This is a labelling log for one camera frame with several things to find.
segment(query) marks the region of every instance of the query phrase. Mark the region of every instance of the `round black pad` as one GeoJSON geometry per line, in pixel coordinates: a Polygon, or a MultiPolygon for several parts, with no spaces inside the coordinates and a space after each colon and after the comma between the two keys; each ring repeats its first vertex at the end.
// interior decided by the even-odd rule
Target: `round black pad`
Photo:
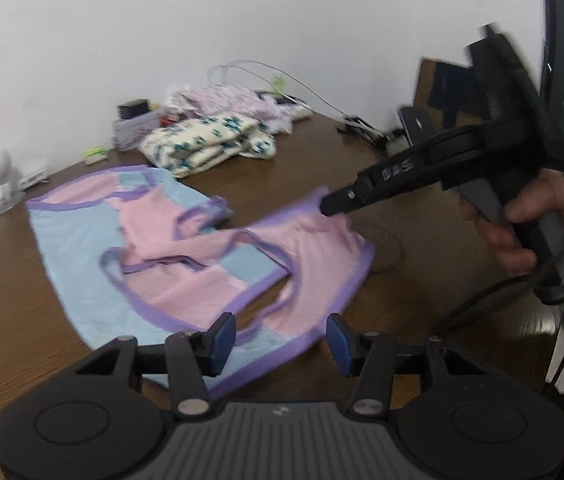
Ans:
{"type": "Polygon", "coordinates": [[[495,375],[450,377],[398,414],[416,462],[454,480],[548,478],[564,460],[564,413],[495,375]]]}
{"type": "Polygon", "coordinates": [[[53,444],[83,444],[107,431],[108,411],[92,402],[62,402],[44,410],[36,421],[38,434],[53,444]]]}
{"type": "Polygon", "coordinates": [[[159,410],[114,377],[62,376],[0,412],[0,466],[27,480],[102,480],[160,444],[159,410]]]}

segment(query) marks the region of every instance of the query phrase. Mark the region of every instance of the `pink and blue cloth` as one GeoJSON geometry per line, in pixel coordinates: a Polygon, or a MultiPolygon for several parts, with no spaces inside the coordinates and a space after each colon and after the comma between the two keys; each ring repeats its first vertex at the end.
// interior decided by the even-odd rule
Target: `pink and blue cloth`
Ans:
{"type": "Polygon", "coordinates": [[[325,193],[248,228],[216,230],[230,215],[223,199],[167,170],[129,166],[81,177],[27,207],[66,317],[91,348],[119,335],[158,344],[173,332],[206,330],[290,277],[238,332],[222,374],[204,378],[217,398],[312,346],[366,278],[374,248],[345,216],[319,213],[325,193]]]}

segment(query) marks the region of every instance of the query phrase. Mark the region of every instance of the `pink fabric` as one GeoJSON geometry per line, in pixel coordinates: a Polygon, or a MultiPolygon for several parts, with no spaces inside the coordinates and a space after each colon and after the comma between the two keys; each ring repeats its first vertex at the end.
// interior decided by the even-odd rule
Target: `pink fabric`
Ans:
{"type": "Polygon", "coordinates": [[[136,200],[124,202],[119,198],[109,198],[107,202],[120,212],[120,222],[128,242],[122,262],[124,265],[138,264],[147,259],[138,253],[138,247],[172,241],[176,227],[183,237],[188,238],[198,234],[208,221],[208,215],[202,211],[180,221],[179,217],[187,210],[174,204],[162,186],[155,187],[136,200]]]}
{"type": "Polygon", "coordinates": [[[247,285],[220,266],[201,272],[185,264],[158,264],[128,276],[127,284],[140,298],[173,317],[208,328],[227,302],[247,285]]]}
{"type": "Polygon", "coordinates": [[[115,173],[99,173],[83,178],[72,184],[59,187],[51,192],[44,202],[51,204],[76,204],[101,200],[105,196],[122,191],[120,181],[115,173]]]}
{"type": "Polygon", "coordinates": [[[154,308],[201,330],[206,330],[226,305],[246,290],[246,284],[216,263],[231,244],[250,242],[249,234],[284,251],[297,271],[293,283],[278,298],[288,299],[294,291],[293,301],[264,320],[265,326],[284,336],[301,335],[325,316],[342,283],[356,270],[364,243],[362,237],[350,230],[348,217],[327,218],[317,211],[248,232],[221,230],[174,240],[166,228],[174,218],[174,210],[166,207],[156,194],[142,203],[140,200],[143,199],[125,203],[121,210],[124,233],[134,258],[187,256],[208,267],[198,272],[141,271],[129,277],[128,283],[133,290],[140,290],[140,296],[154,308]],[[172,272],[170,283],[164,272],[172,272]]]}
{"type": "Polygon", "coordinates": [[[181,90],[180,94],[201,116],[233,112],[265,121],[282,115],[273,99],[262,100],[253,90],[242,85],[200,86],[181,90]]]}

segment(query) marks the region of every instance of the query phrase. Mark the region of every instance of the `human hand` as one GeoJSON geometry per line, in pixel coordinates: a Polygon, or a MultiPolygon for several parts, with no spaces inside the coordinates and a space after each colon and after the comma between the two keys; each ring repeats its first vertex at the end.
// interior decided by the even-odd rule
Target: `human hand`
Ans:
{"type": "MultiPolygon", "coordinates": [[[[465,220],[473,221],[478,234],[489,246],[489,253],[502,267],[514,274],[529,274],[537,265],[537,255],[521,247],[509,226],[492,224],[460,198],[465,220]]],[[[564,219],[564,175],[555,170],[542,170],[539,177],[526,186],[504,208],[504,216],[511,224],[528,222],[547,211],[557,210],[564,219]]]]}

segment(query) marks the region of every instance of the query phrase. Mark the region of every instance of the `white wall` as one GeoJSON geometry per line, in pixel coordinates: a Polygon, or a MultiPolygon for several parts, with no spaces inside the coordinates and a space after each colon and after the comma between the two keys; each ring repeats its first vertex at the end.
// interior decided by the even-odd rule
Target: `white wall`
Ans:
{"type": "Polygon", "coordinates": [[[390,126],[419,58],[464,61],[492,21],[537,73],[542,0],[0,0],[0,145],[60,170],[109,144],[119,102],[161,100],[169,84],[202,83],[209,66],[243,57],[390,126]]]}

